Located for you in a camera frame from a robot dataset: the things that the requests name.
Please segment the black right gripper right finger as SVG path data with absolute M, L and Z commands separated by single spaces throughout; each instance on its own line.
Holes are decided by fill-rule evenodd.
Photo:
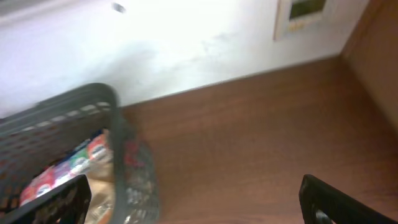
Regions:
M 397 224 L 310 174 L 303 176 L 298 196 L 305 224 Z

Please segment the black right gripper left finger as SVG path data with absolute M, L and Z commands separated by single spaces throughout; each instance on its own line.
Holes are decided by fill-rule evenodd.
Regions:
M 91 202 L 91 189 L 85 175 L 43 194 L 1 218 L 1 224 L 83 224 Z

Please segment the blue tissue multipack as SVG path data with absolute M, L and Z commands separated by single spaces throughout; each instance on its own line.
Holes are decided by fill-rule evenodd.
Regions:
M 87 174 L 110 163 L 113 151 L 110 149 L 108 138 L 109 130 L 100 129 L 67 156 L 44 169 L 22 191 L 19 205 L 23 206 L 78 175 Z

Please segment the cream bag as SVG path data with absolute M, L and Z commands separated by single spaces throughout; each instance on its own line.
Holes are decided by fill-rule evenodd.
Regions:
M 85 224 L 107 224 L 115 204 L 113 163 L 98 164 L 86 176 L 90 185 L 91 201 Z

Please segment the orange spaghetti package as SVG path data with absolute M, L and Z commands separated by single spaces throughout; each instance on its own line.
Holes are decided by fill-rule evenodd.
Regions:
M 124 163 L 133 168 L 143 168 L 146 163 L 140 156 L 139 145 L 133 140 L 127 140 L 124 143 Z

